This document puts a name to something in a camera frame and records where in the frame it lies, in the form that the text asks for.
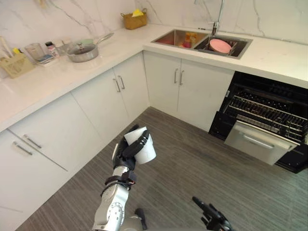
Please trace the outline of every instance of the dishwasher rack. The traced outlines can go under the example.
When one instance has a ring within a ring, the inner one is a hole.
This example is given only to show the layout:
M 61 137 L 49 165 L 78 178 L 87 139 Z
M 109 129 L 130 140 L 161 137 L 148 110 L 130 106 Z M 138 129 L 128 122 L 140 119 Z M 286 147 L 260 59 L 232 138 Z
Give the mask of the dishwasher rack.
M 234 95 L 225 113 L 295 141 L 307 138 L 308 120 Z

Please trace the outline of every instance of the yellow sponge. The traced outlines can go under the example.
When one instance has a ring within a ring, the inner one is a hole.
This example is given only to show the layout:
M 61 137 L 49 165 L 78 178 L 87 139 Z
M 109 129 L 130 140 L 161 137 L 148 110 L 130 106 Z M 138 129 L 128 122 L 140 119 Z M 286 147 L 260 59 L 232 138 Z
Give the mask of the yellow sponge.
M 142 11 L 140 11 L 139 9 L 136 9 L 136 10 L 133 12 L 132 17 L 137 17 L 137 16 L 141 16 L 141 15 L 143 15 Z

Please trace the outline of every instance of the dishwasher handle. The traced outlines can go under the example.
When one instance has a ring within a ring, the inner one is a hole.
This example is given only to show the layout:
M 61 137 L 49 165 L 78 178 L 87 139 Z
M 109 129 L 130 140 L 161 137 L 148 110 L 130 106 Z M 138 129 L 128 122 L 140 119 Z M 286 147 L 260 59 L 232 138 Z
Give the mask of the dishwasher handle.
M 251 143 L 254 143 L 254 144 L 258 145 L 258 146 L 261 146 L 263 148 L 267 148 L 267 149 L 273 149 L 274 148 L 274 145 L 269 145 L 269 144 L 263 143 L 261 141 L 258 141 L 256 139 L 252 138 L 252 137 L 249 137 L 249 136 L 247 136 L 245 134 L 243 135 L 243 138 L 245 140 L 247 140 L 247 141 L 249 141 Z

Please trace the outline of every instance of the white cup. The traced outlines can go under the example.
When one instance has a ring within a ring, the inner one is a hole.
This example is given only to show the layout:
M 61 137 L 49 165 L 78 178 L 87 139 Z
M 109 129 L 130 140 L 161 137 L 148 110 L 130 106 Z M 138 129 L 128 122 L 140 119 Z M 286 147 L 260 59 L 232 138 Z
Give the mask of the white cup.
M 124 137 L 127 143 L 129 145 L 134 143 L 145 130 L 147 130 L 147 128 L 142 127 L 137 130 L 131 131 L 130 133 L 125 134 Z M 135 155 L 135 159 L 138 164 L 142 165 L 144 163 L 153 160 L 155 157 L 156 157 L 156 152 L 153 147 L 153 140 L 151 135 L 149 135 L 148 141 L 146 142 L 145 146 Z

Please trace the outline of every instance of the drawer handle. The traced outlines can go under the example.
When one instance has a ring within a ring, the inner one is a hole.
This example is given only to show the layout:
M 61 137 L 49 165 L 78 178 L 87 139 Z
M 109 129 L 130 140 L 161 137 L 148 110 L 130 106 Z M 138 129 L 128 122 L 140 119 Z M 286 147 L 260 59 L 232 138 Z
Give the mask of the drawer handle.
M 20 146 L 16 141 L 13 142 L 13 145 L 21 150 L 23 150 L 25 153 L 32 155 L 32 152 L 28 151 L 27 149 L 23 148 L 22 146 Z
M 184 73 L 184 70 L 182 70 L 182 71 L 181 71 L 181 76 L 180 76 L 180 86 L 182 86 L 182 85 L 183 85 L 183 82 L 182 82 L 183 73 Z
M 177 83 L 177 72 L 178 72 L 178 68 L 177 69 L 175 69 L 175 71 L 174 71 L 174 83 Z
M 122 82 L 122 89 L 124 90 L 125 89 L 125 86 L 124 86 L 124 82 L 123 82 L 123 79 L 122 79 L 122 77 L 121 76 L 118 76 L 119 77 L 119 79 L 121 80 L 121 82 Z
M 267 149 L 273 149 L 274 148 L 274 145 L 268 145 L 268 144 L 263 143 L 261 141 L 255 140 L 254 138 L 251 138 L 249 136 L 243 135 L 243 137 L 244 137 L 245 140 L 248 140 L 249 142 L 252 142 L 252 143 L 259 145 L 263 148 L 267 148 Z
M 42 148 L 42 146 L 40 146 L 39 144 L 37 144 L 36 142 L 33 141 L 33 139 L 31 139 L 28 135 L 24 135 L 24 138 L 27 140 L 27 141 L 30 141 L 32 144 L 34 144 L 35 146 L 37 146 L 38 148 Z
M 117 87 L 117 92 L 121 92 L 120 87 L 119 87 L 119 83 L 117 82 L 117 80 L 115 78 L 113 78 L 113 80 L 116 83 L 116 87 Z

